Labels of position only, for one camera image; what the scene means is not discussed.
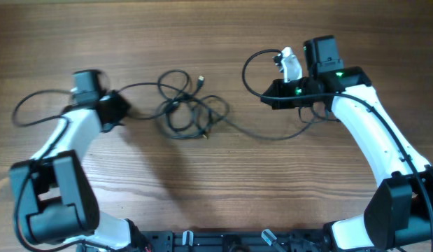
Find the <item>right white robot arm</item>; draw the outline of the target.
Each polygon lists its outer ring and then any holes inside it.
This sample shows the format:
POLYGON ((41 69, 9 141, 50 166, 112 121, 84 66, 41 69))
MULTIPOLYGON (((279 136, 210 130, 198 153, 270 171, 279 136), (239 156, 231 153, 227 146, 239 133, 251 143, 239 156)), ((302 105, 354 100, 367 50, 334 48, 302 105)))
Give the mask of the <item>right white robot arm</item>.
POLYGON ((346 67, 333 36, 304 43, 305 70, 291 48, 276 52, 283 74, 262 94, 274 109, 322 102, 363 152, 377 189, 364 212, 325 226, 331 251, 393 249, 433 242, 433 166, 405 139, 386 113, 364 70, 346 67))

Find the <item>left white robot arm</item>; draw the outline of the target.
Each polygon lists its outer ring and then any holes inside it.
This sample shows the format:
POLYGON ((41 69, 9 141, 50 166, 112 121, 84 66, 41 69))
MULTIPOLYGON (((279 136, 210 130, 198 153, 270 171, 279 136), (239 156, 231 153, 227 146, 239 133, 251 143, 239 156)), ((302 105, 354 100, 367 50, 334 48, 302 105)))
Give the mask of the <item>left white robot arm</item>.
POLYGON ((58 125, 43 147, 9 170, 15 207, 14 231, 29 251, 41 244, 60 251, 73 245, 98 251, 123 251, 131 246, 127 220, 99 210, 81 166, 89 145, 111 131, 130 105, 103 86, 97 69, 73 74, 68 92, 73 103, 55 115, 58 125))

